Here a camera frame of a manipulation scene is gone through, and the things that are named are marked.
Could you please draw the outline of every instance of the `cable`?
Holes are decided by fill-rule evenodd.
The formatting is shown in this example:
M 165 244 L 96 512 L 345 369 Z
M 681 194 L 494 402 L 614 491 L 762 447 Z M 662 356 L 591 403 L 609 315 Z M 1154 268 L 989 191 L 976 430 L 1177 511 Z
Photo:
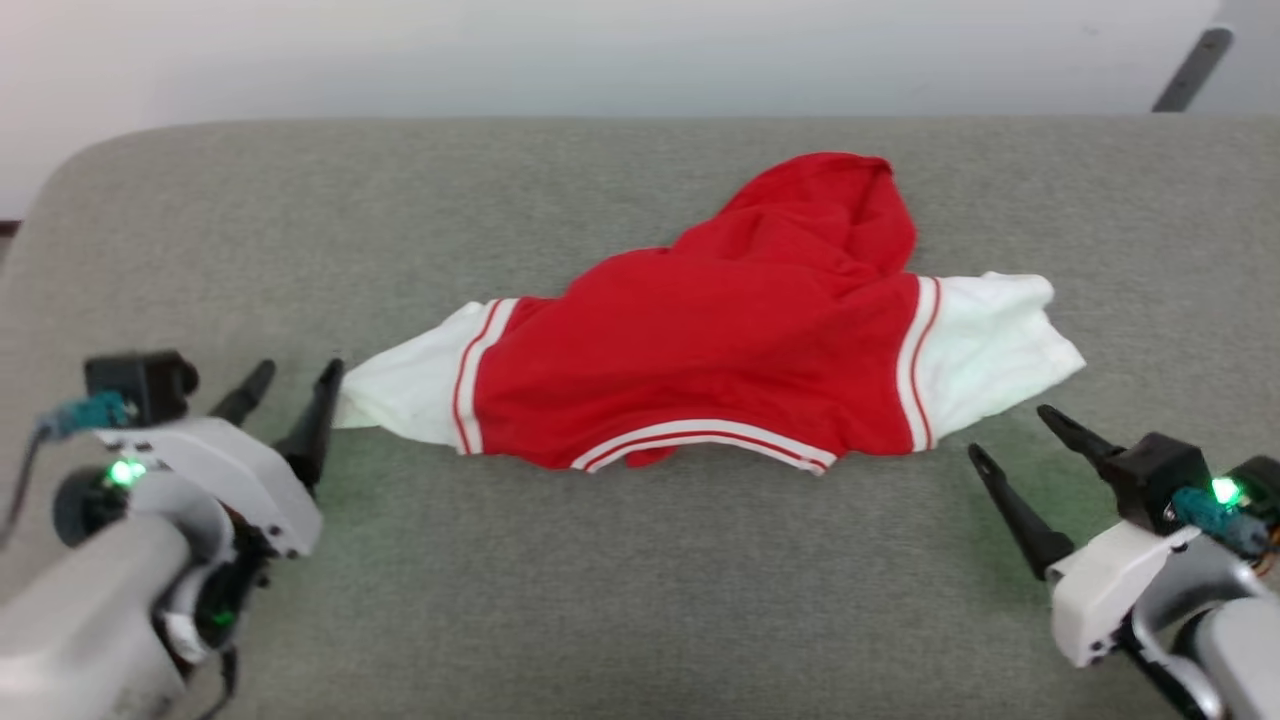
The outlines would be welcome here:
M 27 441 L 22 468 L 18 469 L 18 479 L 9 500 L 9 512 L 5 515 L 4 527 L 0 527 L 0 550 L 9 544 L 9 539 L 18 527 L 18 518 L 22 516 L 22 507 L 27 502 L 27 489 L 31 487 L 32 469 L 36 466 L 36 454 L 40 452 L 40 446 L 51 441 L 64 441 L 82 430 L 128 427 L 129 421 L 129 407 L 118 392 L 100 392 L 91 397 L 65 402 L 52 413 L 37 418 L 36 429 L 32 430 L 31 439 Z
M 236 680 L 239 675 L 239 657 L 236 653 L 236 647 L 229 647 L 223 651 L 223 697 L 218 698 L 218 702 L 212 707 L 206 710 L 196 720 L 212 720 L 215 715 L 227 707 L 227 703 L 232 701 L 236 696 Z
M 1257 565 L 1253 566 L 1253 571 L 1257 573 L 1260 578 L 1271 571 L 1271 568 L 1276 564 L 1277 552 L 1280 552 L 1280 527 L 1271 530 L 1271 548 L 1266 555 L 1258 559 Z
M 22 515 L 22 506 L 27 501 L 27 488 L 31 487 L 31 470 L 36 466 L 36 454 L 40 446 L 52 436 L 49 425 L 40 424 L 31 433 L 27 441 L 27 452 L 22 457 L 22 468 L 18 470 L 18 482 L 13 487 L 13 498 L 9 501 L 9 512 L 4 519 L 4 528 L 0 528 L 0 550 L 9 544 L 9 538 L 18 527 L 18 516 Z

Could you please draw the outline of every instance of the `green led light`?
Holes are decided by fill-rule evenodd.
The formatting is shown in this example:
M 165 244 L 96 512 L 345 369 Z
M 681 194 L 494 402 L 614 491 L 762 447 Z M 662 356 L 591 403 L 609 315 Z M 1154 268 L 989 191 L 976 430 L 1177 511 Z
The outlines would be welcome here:
M 111 478 L 111 482 L 118 486 L 133 484 L 133 469 L 129 468 L 129 464 L 124 460 L 120 460 L 119 462 L 111 465 L 106 470 L 106 474 L 109 478 Z
M 1211 484 L 1213 487 L 1213 497 L 1217 498 L 1219 505 L 1235 505 L 1240 501 L 1240 496 L 1244 495 L 1240 486 L 1231 478 L 1213 478 Z
M 137 480 L 145 474 L 147 474 L 147 466 L 137 460 L 118 460 L 106 469 L 106 477 L 111 478 L 113 483 L 122 487 L 132 486 L 133 480 Z

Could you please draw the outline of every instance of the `couch cushion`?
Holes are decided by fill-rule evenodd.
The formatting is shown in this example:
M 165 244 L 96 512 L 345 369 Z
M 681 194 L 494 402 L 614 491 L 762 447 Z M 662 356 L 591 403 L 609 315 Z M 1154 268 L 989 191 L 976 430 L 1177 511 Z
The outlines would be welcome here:
M 911 270 L 1055 283 L 1089 368 L 1048 401 L 1116 442 L 1199 442 L 1216 468 L 1280 454 L 1275 119 L 352 120 L 152 131 L 64 165 L 0 281 L 0 469 L 87 355 L 177 347 L 200 410 L 274 357 L 247 424 L 273 439 L 328 357 L 468 300 L 558 293 L 817 150 L 893 163 Z M 1032 404 L 822 479 L 724 446 L 588 477 L 338 433 L 317 553 L 259 593 L 225 716 L 1171 714 L 1125 660 L 1057 655 L 974 441 L 1076 541 L 1115 521 Z M 65 552 L 56 480 L 104 457 L 87 439 L 41 457 L 0 598 Z M 202 673 L 175 716 L 216 685 Z

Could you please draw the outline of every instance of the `white wall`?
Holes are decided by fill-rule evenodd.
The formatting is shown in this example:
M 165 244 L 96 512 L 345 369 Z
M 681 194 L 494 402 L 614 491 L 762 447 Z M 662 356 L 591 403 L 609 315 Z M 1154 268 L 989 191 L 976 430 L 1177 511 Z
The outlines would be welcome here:
M 224 118 L 1140 113 L 1216 8 L 0 0 L 0 218 L 84 145 Z

